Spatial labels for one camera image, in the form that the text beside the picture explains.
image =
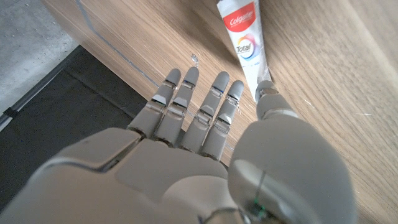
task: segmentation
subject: red label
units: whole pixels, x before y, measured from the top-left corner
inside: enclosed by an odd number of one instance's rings
[[[223,18],[225,26],[232,32],[246,30],[256,20],[254,3],[251,2]]]

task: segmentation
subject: wooden table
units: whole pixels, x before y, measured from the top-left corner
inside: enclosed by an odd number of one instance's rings
[[[195,114],[214,77],[244,80],[215,0],[42,0],[62,27],[149,99],[172,68],[199,59]],[[398,223],[398,2],[264,0],[271,74],[348,166],[360,223]],[[224,149],[256,119],[246,88]],[[183,128],[192,120],[188,115]]]

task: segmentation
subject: colgate toothpaste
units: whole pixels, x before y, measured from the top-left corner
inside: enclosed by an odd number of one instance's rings
[[[257,84],[271,80],[262,39],[259,0],[220,0],[217,7],[255,101]]]

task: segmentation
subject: gray robotic hand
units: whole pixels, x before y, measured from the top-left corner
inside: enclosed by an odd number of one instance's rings
[[[355,223],[347,168],[299,119],[272,82],[257,88],[257,117],[229,169],[219,162],[243,91],[221,72],[181,141],[197,83],[190,68],[177,94],[172,70],[127,130],[110,128],[43,164],[0,223]]]

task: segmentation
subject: concrete floor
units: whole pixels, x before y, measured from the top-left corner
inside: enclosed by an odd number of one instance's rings
[[[0,112],[12,106],[78,43],[38,0],[0,0]]]

